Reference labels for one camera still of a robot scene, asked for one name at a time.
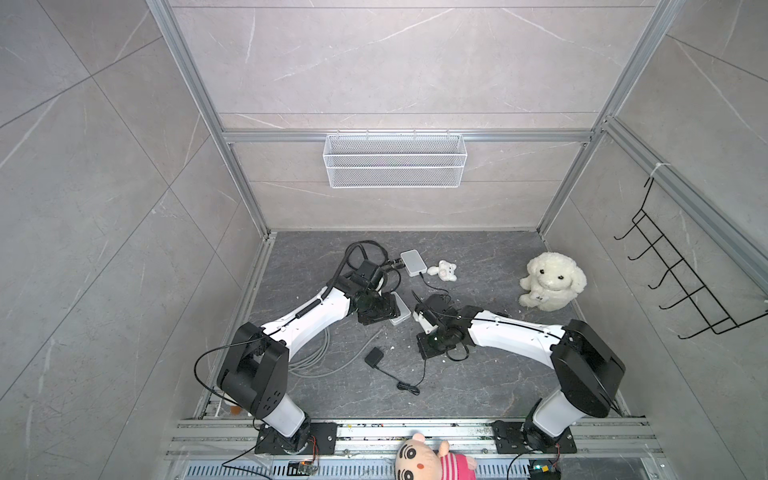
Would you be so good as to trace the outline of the white network switch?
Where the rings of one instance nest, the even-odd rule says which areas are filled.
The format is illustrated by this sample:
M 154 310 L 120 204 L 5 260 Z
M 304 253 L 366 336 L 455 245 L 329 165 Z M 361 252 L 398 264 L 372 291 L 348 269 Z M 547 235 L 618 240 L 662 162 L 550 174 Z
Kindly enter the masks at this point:
M 397 292 L 393 293 L 393 297 L 396 302 L 397 315 L 390 319 L 390 323 L 393 326 L 397 326 L 408 320 L 411 317 L 412 312 Z
M 428 266 L 421 254 L 416 249 L 411 249 L 400 254 L 400 258 L 410 277 L 420 276 L 428 271 Z

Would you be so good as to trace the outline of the black power adapter with plug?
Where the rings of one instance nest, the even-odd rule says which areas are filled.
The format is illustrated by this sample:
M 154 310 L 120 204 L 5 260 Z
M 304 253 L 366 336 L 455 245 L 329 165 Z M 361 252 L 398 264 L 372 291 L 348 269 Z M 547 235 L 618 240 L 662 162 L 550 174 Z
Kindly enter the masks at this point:
M 427 299 L 422 299 L 415 292 L 412 292 L 416 300 L 415 309 L 430 310 L 436 317 L 439 325 L 458 327 L 464 331 L 463 319 L 460 312 L 453 306 L 452 297 L 448 290 L 429 284 L 423 274 L 420 275 L 420 278 L 429 289 L 435 290 L 435 293 L 431 294 Z M 452 362 L 462 362 L 469 358 L 468 356 L 467 359 L 462 360 L 462 357 L 465 356 L 465 351 L 461 345 L 451 350 L 449 354 L 451 357 L 454 357 L 454 360 L 451 360 Z

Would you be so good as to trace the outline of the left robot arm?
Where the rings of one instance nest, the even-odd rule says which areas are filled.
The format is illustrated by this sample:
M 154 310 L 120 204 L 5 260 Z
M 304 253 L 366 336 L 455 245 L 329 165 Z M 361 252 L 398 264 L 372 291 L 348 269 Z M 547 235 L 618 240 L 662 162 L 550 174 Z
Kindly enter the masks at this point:
M 330 280 L 310 300 L 272 322 L 247 322 L 230 344 L 213 348 L 225 357 L 215 385 L 205 389 L 270 427 L 284 449 L 300 451 L 309 439 L 311 421 L 287 394 L 293 355 L 351 315 L 364 326 L 399 316 L 395 292 L 384 289 L 394 268 L 378 242 L 350 244 Z

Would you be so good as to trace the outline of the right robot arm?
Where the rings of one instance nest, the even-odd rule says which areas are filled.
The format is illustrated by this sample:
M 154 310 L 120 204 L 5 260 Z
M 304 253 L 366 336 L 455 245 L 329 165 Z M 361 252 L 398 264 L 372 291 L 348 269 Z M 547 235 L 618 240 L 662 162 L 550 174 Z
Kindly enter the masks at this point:
M 514 431 L 497 421 L 494 435 L 501 441 L 523 443 L 528 451 L 550 452 L 584 417 L 606 418 L 616 411 L 615 398 L 626 367 L 590 325 L 572 320 L 566 325 L 543 325 L 503 317 L 465 306 L 416 306 L 414 319 L 423 359 L 446 355 L 457 346 L 487 347 L 537 361 L 552 369 L 558 387 L 539 399 Z

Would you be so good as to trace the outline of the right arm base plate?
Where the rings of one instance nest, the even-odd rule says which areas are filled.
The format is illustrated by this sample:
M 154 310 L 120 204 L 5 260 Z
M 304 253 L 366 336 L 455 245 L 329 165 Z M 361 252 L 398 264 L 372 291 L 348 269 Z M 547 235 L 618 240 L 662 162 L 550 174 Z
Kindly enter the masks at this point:
M 499 454 L 575 454 L 577 447 L 567 428 L 559 437 L 550 437 L 532 423 L 496 420 L 490 424 Z

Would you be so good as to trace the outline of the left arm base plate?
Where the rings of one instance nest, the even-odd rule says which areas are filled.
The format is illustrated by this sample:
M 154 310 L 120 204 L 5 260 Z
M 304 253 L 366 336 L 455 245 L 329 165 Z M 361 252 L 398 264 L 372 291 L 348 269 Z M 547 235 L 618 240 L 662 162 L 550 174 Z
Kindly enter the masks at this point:
M 332 422 L 304 422 L 290 437 L 265 426 L 258 435 L 256 454 L 332 455 L 335 452 L 338 425 Z

